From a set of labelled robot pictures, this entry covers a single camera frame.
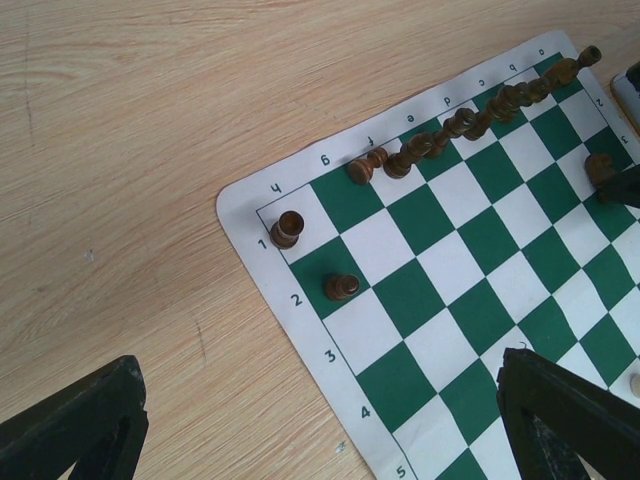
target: white square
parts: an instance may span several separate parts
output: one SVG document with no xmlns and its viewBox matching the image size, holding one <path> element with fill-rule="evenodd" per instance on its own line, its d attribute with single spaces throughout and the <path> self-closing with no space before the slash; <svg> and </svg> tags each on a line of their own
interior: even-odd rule
<svg viewBox="0 0 640 480">
<path fill-rule="evenodd" d="M 494 343 L 489 350 L 484 352 L 480 357 L 489 373 L 496 381 L 498 378 L 498 371 L 502 368 L 505 348 L 528 348 L 533 350 L 533 345 L 526 337 L 522 330 L 516 325 L 509 330 L 500 340 Z"/>
<path fill-rule="evenodd" d="M 609 391 L 634 407 L 640 408 L 640 398 L 631 391 L 631 377 L 634 375 L 640 375 L 640 361 L 637 358 L 611 384 Z"/>
<path fill-rule="evenodd" d="M 584 169 L 584 161 L 589 155 L 589 150 L 581 143 L 557 162 L 581 202 L 595 192 Z"/>
<path fill-rule="evenodd" d="M 394 432 L 420 478 L 436 478 L 451 465 L 467 443 L 439 395 Z"/>
<path fill-rule="evenodd" d="M 404 342 L 437 392 L 478 359 L 449 310 L 441 311 Z"/>
<path fill-rule="evenodd" d="M 520 478 L 513 458 L 502 417 L 496 419 L 469 447 L 487 480 L 516 480 Z"/>
<path fill-rule="evenodd" d="M 551 227 L 549 218 L 527 185 L 520 185 L 498 200 L 494 208 L 520 248 L 529 245 Z"/>
<path fill-rule="evenodd" d="M 400 140 L 395 139 L 383 147 L 387 150 L 389 155 L 400 151 L 402 143 Z M 424 177 L 420 173 L 417 167 L 412 167 L 409 175 L 402 179 L 394 179 L 384 173 L 382 168 L 377 169 L 371 178 L 371 186 L 382 200 L 385 207 L 388 207 L 393 202 L 400 200 L 405 195 L 413 192 L 416 188 L 421 187 L 426 182 Z"/>
<path fill-rule="evenodd" d="M 465 163 L 459 163 L 437 176 L 429 186 L 456 228 L 491 205 Z"/>
<path fill-rule="evenodd" d="M 606 383 L 604 383 L 598 370 L 596 370 L 596 367 L 591 363 L 587 352 L 584 351 L 584 348 L 582 348 L 582 345 L 579 343 L 571 347 L 571 349 L 558 360 L 558 365 L 584 378 L 587 382 L 593 383 L 597 387 L 604 390 L 607 389 Z"/>
<path fill-rule="evenodd" d="M 478 112 L 478 107 L 476 107 L 476 105 L 471 100 L 469 100 L 468 102 L 463 103 L 458 108 L 470 108 L 474 112 L 476 112 L 476 113 Z M 438 117 L 438 121 L 440 122 L 440 125 L 444 125 L 444 121 L 447 118 L 453 116 L 454 113 L 455 112 L 448 112 L 448 113 L 445 113 L 444 115 L 440 115 Z M 458 151 L 458 153 L 462 157 L 462 160 L 467 160 L 468 158 L 472 157 L 473 155 L 475 155 L 479 151 L 484 150 L 485 148 L 487 148 L 489 145 L 494 143 L 496 140 L 497 140 L 496 136 L 491 131 L 491 129 L 489 129 L 478 140 L 467 140 L 464 137 L 460 137 L 460 138 L 452 138 L 451 139 L 451 143 L 453 143 L 453 145 L 456 147 L 456 150 Z"/>
<path fill-rule="evenodd" d="M 502 137 L 500 145 L 525 182 L 553 164 L 553 157 L 530 123 Z"/>
<path fill-rule="evenodd" d="M 609 246 L 609 240 L 582 204 L 562 217 L 555 224 L 555 228 L 562 242 L 581 267 Z"/>
<path fill-rule="evenodd" d="M 586 90 L 581 90 L 564 100 L 560 103 L 560 108 L 583 142 L 607 126 L 607 122 L 587 95 Z"/>
<path fill-rule="evenodd" d="M 457 231 L 418 255 L 418 262 L 446 305 L 484 278 Z"/>
<path fill-rule="evenodd" d="M 529 70 L 525 70 L 520 75 L 516 75 L 515 77 L 507 80 L 504 83 L 506 83 L 507 85 L 516 85 L 520 82 L 529 82 L 535 78 L 539 78 L 538 73 L 533 68 L 530 68 Z M 555 99 L 553 98 L 553 95 L 548 95 L 547 98 L 545 98 L 540 103 L 534 103 L 530 107 L 523 107 L 521 110 L 522 113 L 524 113 L 524 116 L 527 117 L 527 120 L 531 121 L 534 118 L 542 115 L 544 112 L 551 110 L 556 105 L 557 104 Z"/>
<path fill-rule="evenodd" d="M 634 223 L 613 241 L 634 283 L 640 283 L 640 224 Z"/>
<path fill-rule="evenodd" d="M 549 292 L 522 252 L 496 268 L 487 280 L 516 323 L 549 297 Z"/>
<path fill-rule="evenodd" d="M 322 207 L 311 185 L 305 185 L 258 210 L 258 215 L 265 226 L 271 229 L 280 215 L 288 210 L 298 212 L 304 220 L 304 229 L 298 238 L 298 243 L 289 250 L 281 250 L 289 264 L 338 236 L 336 227 L 333 226 L 333 222 Z"/>
<path fill-rule="evenodd" d="M 640 355 L 640 290 L 627 293 L 610 313 L 635 354 Z"/>
<path fill-rule="evenodd" d="M 607 314 L 591 280 L 580 270 L 553 294 L 578 340 Z"/>
<path fill-rule="evenodd" d="M 342 239 L 371 286 L 414 258 L 386 209 L 344 232 Z"/>
<path fill-rule="evenodd" d="M 332 313 L 324 324 L 355 375 L 402 341 L 372 289 Z"/>
</svg>

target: captured chess piece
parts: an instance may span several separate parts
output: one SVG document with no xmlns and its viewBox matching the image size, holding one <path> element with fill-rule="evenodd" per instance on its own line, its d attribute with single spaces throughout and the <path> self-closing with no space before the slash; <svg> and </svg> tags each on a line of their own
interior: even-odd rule
<svg viewBox="0 0 640 480">
<path fill-rule="evenodd" d="M 433 146 L 426 153 L 427 158 L 442 155 L 452 138 L 459 138 L 476 124 L 476 114 L 470 108 L 459 108 L 453 117 L 444 121 L 442 130 L 433 134 Z"/>
<path fill-rule="evenodd" d="M 302 215 L 289 210 L 280 215 L 269 232 L 271 242 L 281 250 L 287 250 L 298 243 L 298 238 L 304 229 Z"/>
<path fill-rule="evenodd" d="M 569 85 L 578 76 L 580 70 L 598 63 L 601 58 L 600 49 L 590 45 L 580 53 L 577 60 L 563 58 L 544 72 L 542 76 L 549 80 L 550 91 L 554 92 L 561 87 Z"/>
<path fill-rule="evenodd" d="M 355 275 L 333 275 L 324 285 L 324 293 L 333 302 L 342 302 L 360 290 L 360 280 Z"/>
<path fill-rule="evenodd" d="M 404 178 L 411 171 L 414 163 L 420 162 L 433 147 L 431 133 L 418 133 L 402 145 L 398 153 L 389 156 L 384 164 L 384 171 L 391 178 Z"/>
<path fill-rule="evenodd" d="M 640 165 L 618 172 L 611 156 L 592 154 L 585 160 L 584 168 L 600 202 L 640 208 Z"/>
<path fill-rule="evenodd" d="M 349 176 L 358 185 L 366 185 L 373 177 L 373 170 L 380 168 L 389 158 L 387 151 L 382 148 L 374 148 L 364 158 L 356 158 L 347 167 Z"/>
</svg>

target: row of chess pieces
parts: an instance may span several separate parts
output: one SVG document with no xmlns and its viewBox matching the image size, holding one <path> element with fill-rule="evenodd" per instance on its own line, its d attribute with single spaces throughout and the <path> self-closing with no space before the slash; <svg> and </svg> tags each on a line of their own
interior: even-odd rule
<svg viewBox="0 0 640 480">
<path fill-rule="evenodd" d="M 389 155 L 383 147 L 377 147 L 365 157 L 353 160 L 347 167 L 349 176 L 355 183 L 366 185 L 373 177 L 374 170 L 382 167 L 389 177 L 404 178 L 414 164 L 424 158 L 435 159 L 442 155 L 452 138 L 464 136 L 467 140 L 478 140 L 494 121 L 513 121 L 522 107 L 539 103 L 555 90 L 569 85 L 581 69 L 594 65 L 601 58 L 600 49 L 592 45 L 585 48 L 577 59 L 559 60 L 540 78 L 517 85 L 505 85 L 487 101 L 484 110 L 475 113 L 469 108 L 459 108 L 444 121 L 442 130 L 414 135 L 397 153 Z"/>
</svg>

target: brown pawn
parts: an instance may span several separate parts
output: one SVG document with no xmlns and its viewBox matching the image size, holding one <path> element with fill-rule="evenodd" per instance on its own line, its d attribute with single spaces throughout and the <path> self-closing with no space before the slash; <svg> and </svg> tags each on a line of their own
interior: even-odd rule
<svg viewBox="0 0 640 480">
<path fill-rule="evenodd" d="M 380 168 L 389 158 L 387 151 L 382 148 L 374 148 L 364 158 L 356 158 L 347 167 L 349 176 L 358 185 L 366 185 L 373 177 L 373 169 Z"/>
<path fill-rule="evenodd" d="M 403 144 L 400 152 L 389 156 L 384 164 L 384 171 L 391 178 L 404 178 L 411 171 L 414 163 L 420 162 L 433 147 L 431 133 L 418 133 Z"/>
<path fill-rule="evenodd" d="M 360 280 L 355 275 L 333 275 L 324 284 L 324 293 L 333 302 L 341 302 L 360 290 Z"/>
<path fill-rule="evenodd" d="M 599 62 L 602 53 L 598 47 L 593 45 L 585 48 L 577 60 L 573 58 L 563 58 L 555 63 L 549 70 L 543 73 L 550 83 L 550 91 L 554 92 L 558 88 L 569 85 L 578 76 L 581 69 L 590 67 Z"/>
<path fill-rule="evenodd" d="M 281 250 L 287 250 L 298 243 L 298 238 L 304 229 L 302 215 L 289 210 L 280 215 L 280 218 L 271 227 L 269 237 L 271 242 Z"/>
<path fill-rule="evenodd" d="M 476 114 L 470 108 L 459 108 L 455 115 L 444 121 L 442 130 L 433 134 L 433 147 L 427 152 L 427 158 L 439 157 L 452 138 L 459 138 L 476 124 Z"/>
</svg>

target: chessboard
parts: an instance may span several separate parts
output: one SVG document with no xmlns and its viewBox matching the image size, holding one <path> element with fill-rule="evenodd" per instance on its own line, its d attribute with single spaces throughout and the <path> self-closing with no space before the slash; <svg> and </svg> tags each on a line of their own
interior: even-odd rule
<svg viewBox="0 0 640 480">
<path fill-rule="evenodd" d="M 520 478 L 496 403 L 506 347 L 640 406 L 629 388 L 640 210 L 600 203 L 584 169 L 606 153 L 623 170 L 640 144 L 588 69 L 404 178 L 377 168 L 359 185 L 347 167 L 576 57 L 563 32 L 541 35 L 218 198 L 225 232 L 377 478 Z M 282 249 L 270 231 L 287 211 L 304 228 Z M 336 275 L 357 279 L 338 300 Z"/>
</svg>

